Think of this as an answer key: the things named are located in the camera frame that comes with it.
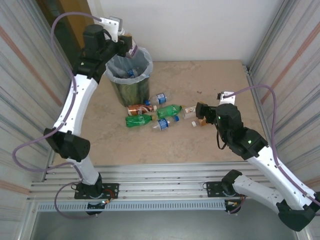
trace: white wall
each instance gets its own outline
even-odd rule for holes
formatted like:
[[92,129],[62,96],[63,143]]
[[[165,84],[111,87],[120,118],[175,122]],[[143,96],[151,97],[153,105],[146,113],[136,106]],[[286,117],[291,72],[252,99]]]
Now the white wall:
[[249,64],[282,0],[88,0],[123,19],[154,61],[240,59]]

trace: beige floor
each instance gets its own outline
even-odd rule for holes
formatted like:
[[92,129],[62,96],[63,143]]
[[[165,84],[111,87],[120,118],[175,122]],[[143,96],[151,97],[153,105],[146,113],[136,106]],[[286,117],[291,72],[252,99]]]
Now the beige floor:
[[[150,75],[150,94],[173,93],[169,104],[194,106],[204,102],[216,106],[217,93],[248,86],[238,60],[155,62]],[[244,125],[261,134],[263,129],[250,91],[236,96],[235,104]],[[90,140],[94,165],[164,164],[242,161],[229,149],[219,150],[212,125],[192,127],[185,119],[163,131],[149,125],[127,128],[126,108],[120,105],[110,81],[103,77],[86,110],[81,137]],[[64,159],[56,156],[54,163]]]

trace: trash can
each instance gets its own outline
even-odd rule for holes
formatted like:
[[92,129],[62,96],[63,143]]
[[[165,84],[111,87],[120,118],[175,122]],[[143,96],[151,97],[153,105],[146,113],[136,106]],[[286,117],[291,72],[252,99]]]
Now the trash can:
[[134,58],[114,56],[106,63],[105,75],[120,103],[127,107],[144,104],[149,99],[149,75],[153,68],[149,52],[139,47]]

